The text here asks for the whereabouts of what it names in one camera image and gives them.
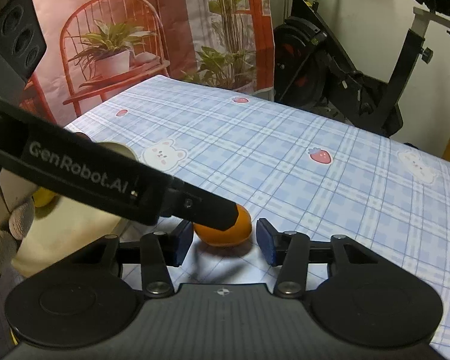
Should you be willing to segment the gloved left hand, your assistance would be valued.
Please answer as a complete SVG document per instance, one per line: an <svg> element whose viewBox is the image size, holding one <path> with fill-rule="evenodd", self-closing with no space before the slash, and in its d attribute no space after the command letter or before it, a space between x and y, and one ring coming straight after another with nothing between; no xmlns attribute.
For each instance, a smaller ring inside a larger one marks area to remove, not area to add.
<svg viewBox="0 0 450 360"><path fill-rule="evenodd" d="M0 276L32 226L36 190L36 184L0 168Z"/></svg>

